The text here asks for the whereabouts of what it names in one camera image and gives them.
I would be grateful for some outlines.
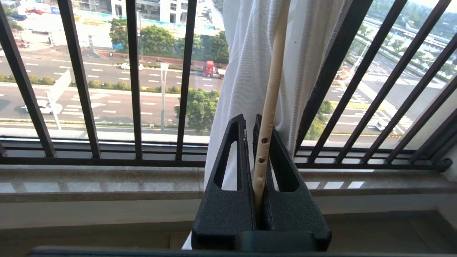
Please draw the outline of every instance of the black metal bar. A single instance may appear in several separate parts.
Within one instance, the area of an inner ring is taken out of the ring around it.
[[[182,65],[181,99],[179,103],[178,140],[176,146],[177,161],[182,160],[184,129],[186,125],[187,94],[189,93],[189,76],[191,73],[192,46],[194,42],[195,15],[197,0],[189,0],[187,6],[186,38],[184,41],[184,60]]]
[[[40,108],[37,104],[35,93],[33,92],[32,84],[28,78],[26,68],[21,58],[21,54],[17,49],[16,42],[13,37],[10,25],[6,18],[3,6],[0,5],[0,43],[5,52],[6,59],[10,64],[11,71],[16,79],[17,86],[21,92],[22,99],[26,104],[27,110],[30,114],[30,119],[33,126],[37,131],[38,138],[47,157],[53,157],[55,149],[49,136],[48,128],[41,114]]]
[[[330,51],[321,67],[316,84],[308,98],[308,103],[303,110],[294,153],[297,153],[298,148],[303,142],[371,3],[372,0],[352,1],[344,7],[341,14],[344,20],[340,27],[335,29],[338,31],[338,34],[333,37],[329,44]]]
[[[3,145],[1,144],[1,141],[0,141],[0,157],[1,157],[2,155],[4,155],[5,152],[6,152],[6,150],[5,150],[5,148],[3,147]]]
[[[410,163],[415,163],[457,120],[457,109],[435,130],[425,143],[411,156]]]
[[[360,120],[359,124],[357,125],[354,132],[352,132],[351,136],[347,140],[346,144],[344,145],[343,149],[341,150],[340,154],[336,157],[336,162],[340,163],[343,161],[346,154],[349,152],[350,148],[354,145],[357,138],[360,136],[362,131],[367,126],[368,122],[372,118],[372,116],[377,111],[378,107],[383,102],[384,98],[386,98],[387,94],[389,93],[390,89],[395,85],[397,79],[401,76],[402,72],[408,65],[409,61],[413,58],[414,54],[417,52],[421,44],[424,42],[427,35],[432,30],[433,26],[435,26],[438,19],[441,17],[443,12],[446,10],[447,6],[451,0],[440,0],[435,8],[431,11],[430,15],[427,17],[427,20],[424,22],[422,27],[420,28],[417,35],[414,37],[411,44],[406,49],[403,56],[400,58],[400,61],[397,63],[393,71],[391,72],[390,76],[387,78],[386,82],[379,90],[376,98],[371,103],[370,107],[367,109],[367,112]]]
[[[439,148],[439,150],[430,158],[432,163],[437,163],[452,147],[457,144],[457,135],[454,135]]]
[[[381,132],[381,134],[376,138],[374,143],[371,145],[370,149],[367,153],[363,156],[362,162],[367,163],[368,160],[373,156],[376,150],[381,146],[384,140],[389,136],[389,133],[397,126],[398,122],[401,120],[403,115],[409,110],[409,108],[413,105],[414,101],[417,100],[419,95],[424,91],[430,81],[435,77],[441,67],[446,63],[448,58],[454,53],[455,49],[457,49],[457,34],[454,35],[452,40],[448,43],[448,45],[444,48],[441,54],[436,58],[435,62],[431,65],[425,75],[420,79],[417,83],[416,87],[413,91],[409,94],[408,98],[403,102],[400,106],[398,111],[390,120],[389,124],[386,128]]]
[[[125,1],[127,12],[128,32],[128,57],[130,61],[130,80],[132,83],[132,109],[133,109],[133,133],[135,135],[135,155],[137,159],[143,157],[141,147],[141,101],[138,70],[138,27],[137,27],[137,2],[136,0]]]
[[[67,38],[68,51],[70,53],[76,87],[78,88],[78,94],[80,96],[87,136],[89,138],[90,148],[92,149],[92,157],[100,158],[100,146],[98,144],[97,130],[90,103],[89,89],[87,87],[78,33],[74,23],[71,0],[58,1],[58,7],[62,18],[62,24],[64,26],[65,37]]]
[[[406,145],[416,136],[416,134],[422,129],[422,127],[427,123],[427,121],[436,113],[436,111],[441,107],[441,105],[448,99],[448,97],[455,91],[457,88],[457,76],[446,85],[446,87],[441,91],[439,96],[433,101],[433,103],[428,107],[428,109],[421,115],[420,118],[416,120],[414,125],[409,128],[409,131],[403,138],[400,140],[398,145],[386,158],[386,163],[392,163],[392,161],[403,151]]]
[[[387,14],[386,18],[384,19],[384,22],[382,23],[381,27],[379,28],[379,31],[377,32],[376,36],[373,39],[373,42],[371,43],[370,47],[367,50],[367,53],[365,54],[365,57],[363,60],[360,62],[359,68],[355,72],[354,76],[351,79],[351,82],[347,86],[343,96],[341,97],[340,102],[338,103],[336,109],[333,111],[332,116],[330,117],[329,122],[325,126],[324,131],[322,132],[321,136],[319,137],[319,140],[317,141],[313,152],[308,158],[308,162],[314,162],[314,160],[317,158],[319,152],[322,150],[322,147],[324,146],[325,142],[329,138],[330,134],[332,133],[333,128],[335,127],[336,123],[340,119],[341,115],[343,114],[347,104],[349,103],[349,100],[352,98],[352,95],[357,89],[357,86],[359,85],[360,81],[362,80],[363,76],[365,75],[365,72],[368,70],[368,67],[370,67],[370,64],[374,60],[378,50],[382,46],[384,39],[386,36],[389,34],[390,29],[392,28],[393,24],[397,20],[398,16],[400,15],[400,12],[402,11],[404,5],[406,4],[407,0],[396,0],[392,7],[390,8],[389,13]]]

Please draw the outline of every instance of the road sign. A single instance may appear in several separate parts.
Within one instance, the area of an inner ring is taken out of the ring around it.
[[[52,85],[49,88],[49,100],[52,102],[57,102],[57,100],[62,96],[64,91],[68,88],[70,83],[70,70],[67,70],[60,76],[60,78],[56,80],[54,85]]]

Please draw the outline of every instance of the white car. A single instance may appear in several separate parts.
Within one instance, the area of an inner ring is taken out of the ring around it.
[[[383,131],[383,130],[386,128],[387,125],[388,125],[388,122],[387,122],[387,121],[385,121],[385,120],[378,120],[378,121],[376,122],[375,127],[376,127],[377,129],[379,129],[379,131]]]
[[[51,104],[46,100],[37,100],[37,103],[42,114],[60,114],[62,111],[62,105],[58,103],[54,103],[52,108]],[[27,106],[24,106],[23,108],[25,108],[26,112],[28,113]]]
[[[121,69],[123,69],[123,70],[130,70],[130,63],[123,63],[123,64],[121,65]],[[138,65],[138,70],[143,70],[143,69],[144,69],[143,65],[142,65],[142,64],[139,64],[139,65]]]

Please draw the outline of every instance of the road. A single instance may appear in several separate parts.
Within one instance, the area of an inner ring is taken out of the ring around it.
[[[49,58],[46,53],[51,52],[53,55]],[[52,52],[52,49],[46,49],[41,52],[22,52],[22,60],[29,75],[38,75],[40,78],[51,76],[58,79],[66,70],[72,70],[71,61],[67,54]],[[83,56],[84,69],[89,80],[99,80],[101,83],[106,81],[116,84],[124,81],[130,84],[130,71],[122,70],[116,62],[122,62],[121,59],[106,59],[92,56]],[[0,58],[0,73],[10,75],[11,69],[5,57]],[[158,87],[161,86],[160,69],[145,68],[140,71],[140,86]],[[167,87],[177,86],[181,88],[182,71],[169,69],[167,72],[165,84]],[[191,72],[189,78],[190,88],[202,88],[204,90],[217,90],[222,88],[222,80],[215,78],[205,78],[200,72]]]
[[[21,56],[25,63],[27,72],[35,74],[39,77],[51,76],[55,79],[66,70],[71,70],[71,62],[69,56],[62,51],[53,49],[45,49],[41,51],[22,52]],[[130,74],[128,70],[122,70],[116,64],[118,59],[107,59],[97,56],[91,51],[83,50],[83,60],[87,79],[97,79],[100,82],[109,81],[117,83],[118,81],[130,82]],[[11,70],[3,57],[0,59],[0,72],[10,74]],[[395,67],[395,63],[391,60],[377,55],[372,65],[369,67],[367,74],[364,76],[358,89],[353,95],[350,103],[365,104],[368,106],[377,92],[379,92],[383,83],[387,79],[390,71]],[[182,72],[180,70],[169,70],[166,76],[166,85],[168,87],[181,87]],[[364,129],[364,134],[377,134],[379,130],[375,124],[379,120],[390,121],[396,110],[401,106],[404,99],[412,91],[419,78],[412,73],[404,72],[397,84],[386,97],[386,104],[379,108],[371,119],[367,127]],[[158,87],[161,84],[161,75],[159,69],[144,69],[140,72],[140,86]],[[222,80],[205,78],[200,73],[192,72],[190,76],[189,86],[191,88],[201,88],[204,90],[221,90]],[[435,95],[442,88],[442,82],[433,82],[426,88],[425,92],[419,97],[413,107],[406,113],[400,123],[396,126],[393,134],[404,134],[405,131],[412,125],[413,121],[420,115],[425,107],[431,102]],[[29,119],[25,112],[23,100],[19,91],[15,86],[0,86],[0,118],[7,119]],[[34,88],[38,99],[45,99],[45,86],[37,86]],[[332,86],[328,91],[325,99],[328,101],[339,102],[344,93],[344,87]],[[132,123],[132,105],[131,95],[128,91],[105,91],[105,90],[90,90],[92,100],[92,108],[94,117],[97,122],[111,123]],[[167,95],[165,100],[165,124],[176,126],[177,119],[175,118],[174,107],[179,104],[179,95]],[[157,93],[142,93],[141,94],[141,112],[142,122],[144,124],[160,124],[161,97]],[[62,105],[63,111],[58,115],[61,121],[83,121],[82,111],[78,98],[78,93],[75,88],[69,88],[57,102]],[[333,133],[350,133],[354,131],[360,119],[365,114],[365,110],[359,108],[351,108],[348,106],[340,117]],[[151,129],[151,133],[157,133],[157,130]],[[337,140],[343,140],[345,136],[333,137]],[[375,137],[366,137],[360,139],[366,142],[375,140]]]

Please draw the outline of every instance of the street lamp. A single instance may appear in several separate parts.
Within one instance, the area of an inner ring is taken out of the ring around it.
[[[140,29],[138,29],[138,40],[139,40],[139,43],[140,43],[140,60],[143,60],[143,39],[142,39],[142,36],[141,36],[141,30],[143,29],[142,26],[141,26],[141,13],[140,11],[137,11],[137,17],[138,19],[140,20],[139,21],[139,24],[140,24]]]
[[[160,80],[162,81],[162,111],[161,111],[161,121],[160,121],[160,131],[164,133],[165,131],[165,83],[167,81],[167,71],[169,64],[160,63]]]

